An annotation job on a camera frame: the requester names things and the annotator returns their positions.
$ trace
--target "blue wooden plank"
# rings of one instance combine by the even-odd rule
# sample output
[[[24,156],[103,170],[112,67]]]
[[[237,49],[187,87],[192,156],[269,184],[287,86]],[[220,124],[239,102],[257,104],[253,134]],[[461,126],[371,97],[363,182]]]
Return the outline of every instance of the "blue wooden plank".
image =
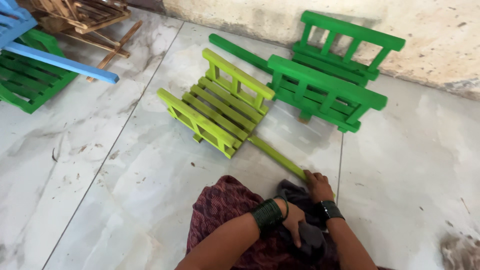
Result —
[[[11,41],[15,40],[17,37],[23,35],[26,31],[32,29],[36,24],[36,20],[32,18],[31,20],[24,21],[15,28],[11,28],[3,32],[0,35],[0,49],[2,49],[3,46],[7,45]]]
[[[13,19],[13,18],[10,18],[10,17],[7,17],[7,16],[0,15],[0,24],[4,24],[4,25],[10,26],[10,27],[16,27],[17,25],[20,25],[21,23],[22,22],[17,20],[17,19]]]
[[[23,8],[17,8],[12,10],[0,5],[0,12],[4,14],[10,14],[24,20],[28,20],[32,17],[32,15],[26,9],[23,9]]]
[[[112,84],[115,84],[119,80],[118,75],[115,73],[80,64],[79,62],[40,51],[16,42],[8,43],[3,49]]]
[[[18,4],[15,2],[15,0],[0,0],[0,6],[4,6],[6,9],[11,10],[18,8]]]

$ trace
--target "bangle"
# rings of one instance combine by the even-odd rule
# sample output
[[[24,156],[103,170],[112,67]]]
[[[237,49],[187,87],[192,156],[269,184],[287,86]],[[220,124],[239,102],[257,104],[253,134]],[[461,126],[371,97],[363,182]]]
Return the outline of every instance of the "bangle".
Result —
[[[319,215],[324,221],[327,221],[331,218],[345,219],[333,201],[321,201],[316,203],[313,207],[315,212],[317,212],[317,215]]]
[[[260,234],[277,227],[283,221],[282,211],[273,199],[268,199],[257,205],[250,213],[257,222]]]
[[[273,198],[274,198],[274,199],[280,198],[280,199],[282,199],[282,200],[285,201],[285,204],[286,204],[286,206],[287,206],[287,213],[285,214],[285,217],[283,218],[283,221],[287,220],[287,218],[288,218],[288,201],[287,201],[287,199],[283,198],[283,197],[280,196],[280,195],[277,195],[277,196],[275,196],[275,197],[273,197]]]

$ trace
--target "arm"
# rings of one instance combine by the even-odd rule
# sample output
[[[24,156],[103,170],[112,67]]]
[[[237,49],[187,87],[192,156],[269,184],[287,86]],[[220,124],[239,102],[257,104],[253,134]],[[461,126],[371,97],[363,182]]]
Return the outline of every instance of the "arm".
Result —
[[[285,216],[287,207],[284,200],[274,201]],[[305,221],[305,213],[290,203],[288,208],[288,218],[283,224],[292,232],[296,245],[300,246],[298,222]],[[228,270],[259,237],[260,232],[253,215],[246,213],[214,230],[185,256],[176,270]]]
[[[326,176],[319,172],[312,174],[309,170],[304,172],[310,180],[308,189],[314,203],[334,201],[332,187]],[[336,244],[342,270],[377,270],[372,258],[343,218],[331,218],[326,224]]]

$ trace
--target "tile floor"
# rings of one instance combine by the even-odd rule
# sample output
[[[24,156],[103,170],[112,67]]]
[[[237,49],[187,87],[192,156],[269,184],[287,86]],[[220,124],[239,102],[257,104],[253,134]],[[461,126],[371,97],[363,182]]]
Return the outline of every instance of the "tile floor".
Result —
[[[203,48],[262,83],[271,79],[210,44],[211,33],[263,58],[291,52],[135,9],[112,33],[139,18],[144,25],[126,47],[132,56],[109,66],[118,84],[79,76],[33,115],[0,102],[9,116],[0,119],[0,269],[173,269],[185,253],[192,204],[221,175],[263,197],[281,179],[300,184],[249,142],[231,160],[197,144],[156,95],[160,87],[177,97],[187,91],[208,68]],[[87,64],[104,56],[60,43]],[[377,264],[442,269],[444,235],[480,236],[479,103],[384,76],[368,88],[389,103],[364,115],[356,134],[317,118],[300,124],[299,111],[281,101],[267,102],[256,133],[329,176]]]

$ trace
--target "dirty white wall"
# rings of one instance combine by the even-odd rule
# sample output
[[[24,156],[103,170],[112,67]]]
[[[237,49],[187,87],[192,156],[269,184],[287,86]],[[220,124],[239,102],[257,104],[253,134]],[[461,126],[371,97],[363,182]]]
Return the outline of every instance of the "dirty white wall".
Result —
[[[163,2],[167,15],[286,46],[300,39],[304,27],[300,16],[305,10],[350,21],[407,40],[400,52],[388,55],[380,67],[382,73],[480,100],[477,0],[154,2]],[[368,64],[377,51],[362,42],[354,60]]]

